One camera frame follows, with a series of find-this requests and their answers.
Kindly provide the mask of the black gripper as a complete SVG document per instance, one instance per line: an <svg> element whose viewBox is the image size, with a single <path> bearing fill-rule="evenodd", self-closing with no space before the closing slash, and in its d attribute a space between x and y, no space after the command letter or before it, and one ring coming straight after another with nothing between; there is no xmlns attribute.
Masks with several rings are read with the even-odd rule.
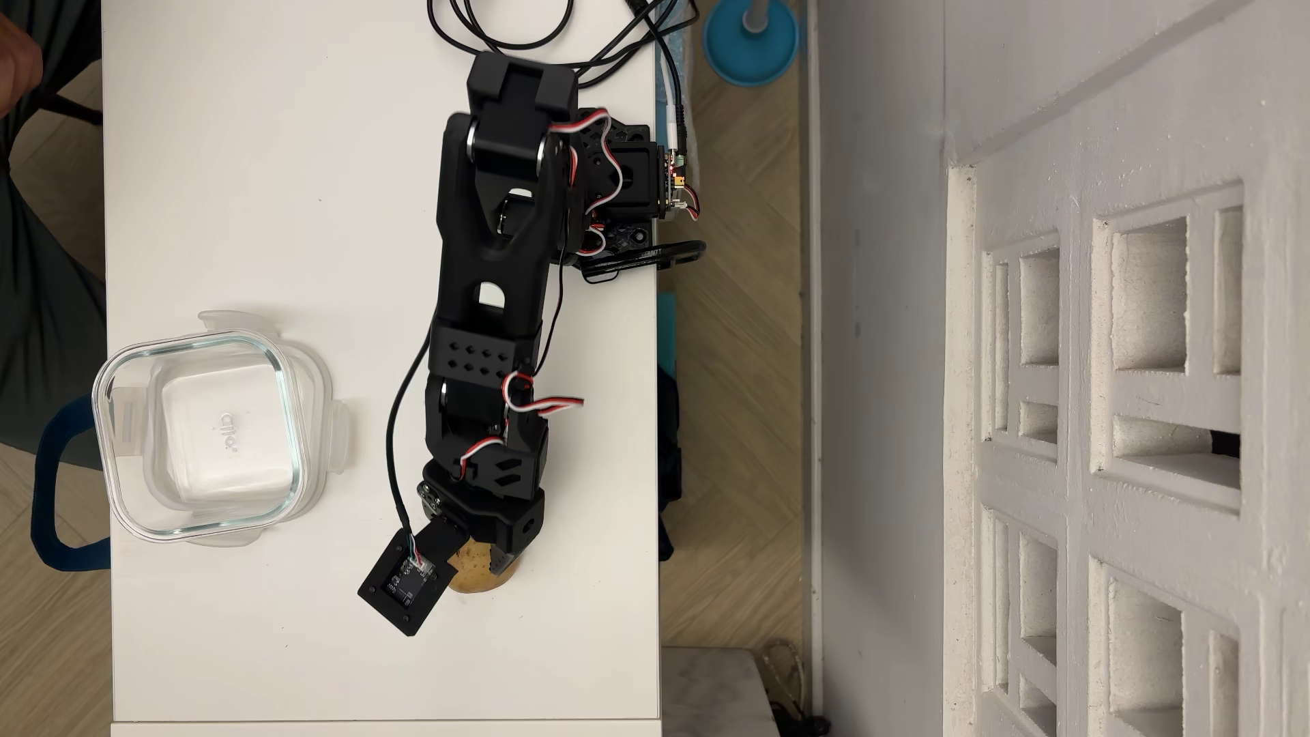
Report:
<svg viewBox="0 0 1310 737"><path fill-rule="evenodd" d="M430 518L430 525L418 531L418 552L424 559L451 559L466 541L487 543L489 573L512 576L519 556L544 528L541 488L528 500L498 497L456 480L438 461L428 461L418 490Z"/></svg>

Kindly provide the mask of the person's bare hand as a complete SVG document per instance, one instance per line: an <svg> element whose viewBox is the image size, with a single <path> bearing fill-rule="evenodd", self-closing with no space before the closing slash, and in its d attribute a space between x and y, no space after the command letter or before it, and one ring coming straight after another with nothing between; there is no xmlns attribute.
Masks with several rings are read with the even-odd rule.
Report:
<svg viewBox="0 0 1310 737"><path fill-rule="evenodd" d="M25 94L34 92L42 76L41 45L1 14L1 117L7 117Z"/></svg>

